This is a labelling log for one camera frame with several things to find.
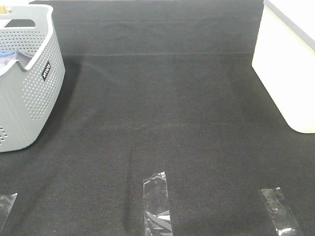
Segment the clear tape strip left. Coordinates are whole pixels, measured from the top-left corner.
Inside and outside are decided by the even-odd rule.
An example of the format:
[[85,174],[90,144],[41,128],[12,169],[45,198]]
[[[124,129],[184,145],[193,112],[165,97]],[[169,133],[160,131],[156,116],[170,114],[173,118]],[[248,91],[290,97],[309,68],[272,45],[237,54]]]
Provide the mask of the clear tape strip left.
[[0,196],[0,232],[3,230],[18,193]]

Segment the grey perforated laundry basket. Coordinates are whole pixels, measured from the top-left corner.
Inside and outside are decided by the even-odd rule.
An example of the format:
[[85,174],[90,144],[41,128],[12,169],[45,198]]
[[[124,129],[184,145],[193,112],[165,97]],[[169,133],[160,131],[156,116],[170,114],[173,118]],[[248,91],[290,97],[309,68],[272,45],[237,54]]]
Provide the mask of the grey perforated laundry basket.
[[30,146],[39,136],[59,96],[65,67],[53,8],[45,4],[5,5],[2,20],[30,20],[32,26],[0,29],[0,51],[33,55],[28,71],[0,75],[0,150]]

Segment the cream plastic storage bin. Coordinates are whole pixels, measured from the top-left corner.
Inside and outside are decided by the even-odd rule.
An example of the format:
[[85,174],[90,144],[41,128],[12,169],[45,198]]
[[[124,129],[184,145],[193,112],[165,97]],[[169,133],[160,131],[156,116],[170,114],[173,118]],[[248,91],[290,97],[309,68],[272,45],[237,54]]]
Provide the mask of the cream plastic storage bin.
[[252,67],[286,123],[315,131],[315,2],[265,0]]

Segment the clear tape strip centre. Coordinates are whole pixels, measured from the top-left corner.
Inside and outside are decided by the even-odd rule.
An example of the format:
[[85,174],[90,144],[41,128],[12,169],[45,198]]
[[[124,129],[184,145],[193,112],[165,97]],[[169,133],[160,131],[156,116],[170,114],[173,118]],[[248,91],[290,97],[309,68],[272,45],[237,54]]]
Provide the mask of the clear tape strip centre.
[[143,180],[143,209],[145,235],[173,235],[165,172]]

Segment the clear tape strip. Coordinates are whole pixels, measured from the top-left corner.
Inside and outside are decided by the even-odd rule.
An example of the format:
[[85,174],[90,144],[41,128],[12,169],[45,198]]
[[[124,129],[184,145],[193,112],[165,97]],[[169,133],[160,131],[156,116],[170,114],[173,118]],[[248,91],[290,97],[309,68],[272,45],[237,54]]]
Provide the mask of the clear tape strip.
[[278,236],[303,236],[303,232],[279,187],[261,189],[259,195]]
[[18,193],[0,196],[0,232],[3,230]]
[[173,235],[165,172],[143,180],[143,209],[145,235]]

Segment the blue towel in basket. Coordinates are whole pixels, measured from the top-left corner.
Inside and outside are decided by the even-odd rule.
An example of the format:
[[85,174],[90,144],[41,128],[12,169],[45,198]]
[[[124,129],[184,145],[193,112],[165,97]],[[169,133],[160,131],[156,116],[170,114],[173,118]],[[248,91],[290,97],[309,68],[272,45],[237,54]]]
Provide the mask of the blue towel in basket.
[[15,54],[15,51],[1,51],[0,52],[0,57],[3,58],[3,57],[10,57],[12,55]]

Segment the clear tape strip right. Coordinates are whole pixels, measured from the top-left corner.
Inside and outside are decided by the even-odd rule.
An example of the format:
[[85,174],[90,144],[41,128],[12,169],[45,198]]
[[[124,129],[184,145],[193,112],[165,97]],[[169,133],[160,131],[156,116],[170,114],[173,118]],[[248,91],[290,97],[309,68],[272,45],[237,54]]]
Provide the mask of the clear tape strip right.
[[279,187],[261,189],[259,195],[278,236],[303,236],[303,232]]

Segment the grey microfibre towel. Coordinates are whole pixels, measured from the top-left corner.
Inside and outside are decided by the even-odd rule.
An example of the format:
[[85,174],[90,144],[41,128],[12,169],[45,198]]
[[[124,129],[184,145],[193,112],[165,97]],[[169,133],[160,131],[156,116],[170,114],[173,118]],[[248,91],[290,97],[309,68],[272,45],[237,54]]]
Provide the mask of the grey microfibre towel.
[[15,51],[10,57],[0,58],[0,74],[4,75],[11,71],[28,71],[28,64],[33,58],[32,54],[24,51]]

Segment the black table cloth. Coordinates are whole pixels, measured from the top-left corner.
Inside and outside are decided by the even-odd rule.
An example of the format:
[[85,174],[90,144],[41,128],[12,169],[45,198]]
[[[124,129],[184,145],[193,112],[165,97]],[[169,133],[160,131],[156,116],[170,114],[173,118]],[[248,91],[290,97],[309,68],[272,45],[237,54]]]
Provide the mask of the black table cloth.
[[174,235],[274,236],[279,187],[315,233],[315,137],[252,69],[261,0],[53,0],[65,65],[38,139],[0,156],[4,236],[142,236],[165,172]]

